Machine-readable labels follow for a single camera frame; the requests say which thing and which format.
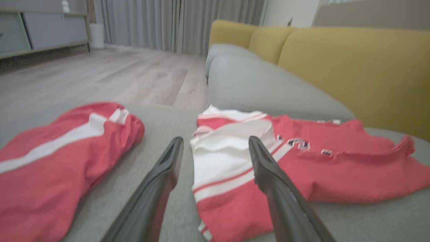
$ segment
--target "white cylinder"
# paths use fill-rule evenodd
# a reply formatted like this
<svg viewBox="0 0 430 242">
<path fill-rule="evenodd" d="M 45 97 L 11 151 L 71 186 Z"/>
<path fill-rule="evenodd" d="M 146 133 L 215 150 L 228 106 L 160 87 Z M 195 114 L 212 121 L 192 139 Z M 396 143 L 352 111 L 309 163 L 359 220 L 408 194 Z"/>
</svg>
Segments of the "white cylinder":
<svg viewBox="0 0 430 242">
<path fill-rule="evenodd" d="M 104 26 L 103 24 L 89 24 L 91 41 L 89 46 L 95 49 L 104 48 Z"/>
</svg>

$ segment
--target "red shirt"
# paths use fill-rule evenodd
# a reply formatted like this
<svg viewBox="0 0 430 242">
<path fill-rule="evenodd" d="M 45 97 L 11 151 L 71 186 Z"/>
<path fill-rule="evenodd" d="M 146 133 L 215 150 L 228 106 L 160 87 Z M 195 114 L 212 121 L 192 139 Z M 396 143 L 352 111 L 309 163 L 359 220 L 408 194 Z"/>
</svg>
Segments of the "red shirt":
<svg viewBox="0 0 430 242">
<path fill-rule="evenodd" d="M 0 150 L 0 241 L 61 240 L 79 199 L 143 135 L 143 123 L 113 102 L 17 135 Z"/>
<path fill-rule="evenodd" d="M 414 142 L 409 136 L 396 145 L 386 138 L 367 134 L 359 120 L 337 124 L 262 113 L 237 117 L 220 110 L 218 114 L 203 113 L 197 119 L 196 139 L 204 142 L 232 124 L 236 127 L 231 130 L 237 130 L 251 120 L 269 121 L 278 143 L 267 148 L 308 201 L 372 203 L 430 186 L 430 167 L 410 156 Z M 223 139 L 220 135 L 210 144 L 222 147 L 219 143 L 213 144 L 214 140 L 221 143 Z M 208 150 L 206 156 L 201 156 L 204 153 L 201 147 L 204 146 L 199 146 L 200 150 L 193 148 L 195 176 L 200 172 L 215 172 L 214 168 L 200 168 L 205 164 L 200 157 L 209 157 L 211 152 Z M 224 172 L 216 172 L 226 174 L 231 172 L 229 167 Z M 232 185 L 241 179 L 240 186 Z M 195 180 L 193 192 L 202 219 L 199 231 L 211 242 L 238 242 L 273 230 L 267 198 L 254 184 L 252 168 L 206 184 L 196 185 Z"/>
</svg>

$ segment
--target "yellow cushion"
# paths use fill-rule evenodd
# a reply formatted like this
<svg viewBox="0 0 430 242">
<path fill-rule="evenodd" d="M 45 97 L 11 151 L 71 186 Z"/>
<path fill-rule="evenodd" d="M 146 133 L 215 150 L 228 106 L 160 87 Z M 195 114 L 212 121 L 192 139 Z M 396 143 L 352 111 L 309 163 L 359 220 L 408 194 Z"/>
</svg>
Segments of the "yellow cushion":
<svg viewBox="0 0 430 242">
<path fill-rule="evenodd" d="M 278 66 L 343 102 L 368 127 L 430 140 L 430 32 L 298 29 Z"/>
<path fill-rule="evenodd" d="M 209 46 L 213 43 L 229 43 L 248 48 L 249 40 L 255 25 L 247 25 L 226 20 L 215 20 L 212 23 Z"/>
<path fill-rule="evenodd" d="M 257 28 L 252 33 L 249 49 L 268 62 L 278 64 L 285 40 L 293 31 L 290 27 Z"/>
</svg>

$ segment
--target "red jersey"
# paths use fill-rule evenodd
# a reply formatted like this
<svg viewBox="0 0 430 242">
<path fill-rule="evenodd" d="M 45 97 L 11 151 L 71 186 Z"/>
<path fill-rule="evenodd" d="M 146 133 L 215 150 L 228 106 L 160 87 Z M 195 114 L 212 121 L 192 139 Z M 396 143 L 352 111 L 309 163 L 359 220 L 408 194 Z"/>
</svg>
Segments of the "red jersey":
<svg viewBox="0 0 430 242">
<path fill-rule="evenodd" d="M 430 167 L 359 120 L 305 121 L 210 107 L 191 140 L 193 192 L 210 242 L 238 242 L 273 230 L 267 198 L 254 184 L 249 136 L 259 137 L 308 201 L 372 203 L 430 186 Z"/>
<path fill-rule="evenodd" d="M 0 150 L 0 241 L 61 240 L 79 199 L 143 135 L 143 123 L 112 102 L 17 135 Z"/>
</svg>

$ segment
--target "sofa cushion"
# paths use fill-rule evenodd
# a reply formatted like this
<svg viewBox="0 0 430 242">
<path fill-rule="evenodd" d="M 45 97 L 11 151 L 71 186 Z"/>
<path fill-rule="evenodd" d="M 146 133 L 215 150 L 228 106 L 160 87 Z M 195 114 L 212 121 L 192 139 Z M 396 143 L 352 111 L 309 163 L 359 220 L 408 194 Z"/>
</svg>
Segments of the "sofa cushion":
<svg viewBox="0 0 430 242">
<path fill-rule="evenodd" d="M 301 119 L 355 118 L 341 102 L 288 71 L 259 59 L 218 56 L 209 76 L 210 103 L 220 109 L 259 110 Z"/>
<path fill-rule="evenodd" d="M 257 54 L 253 53 L 249 49 L 245 49 L 243 47 L 232 45 L 232 44 L 215 43 L 211 45 L 211 47 L 209 48 L 208 57 L 206 58 L 206 66 L 205 66 L 206 77 L 209 76 L 209 69 L 215 57 L 220 55 L 226 55 L 226 54 L 260 59 L 260 57 Z"/>
<path fill-rule="evenodd" d="M 430 31 L 296 29 L 278 65 L 343 102 L 365 126 L 430 140 Z"/>
<path fill-rule="evenodd" d="M 254 30 L 249 42 L 249 50 L 256 53 L 263 60 L 278 64 L 285 40 L 294 31 L 292 27 L 265 26 Z"/>
</svg>

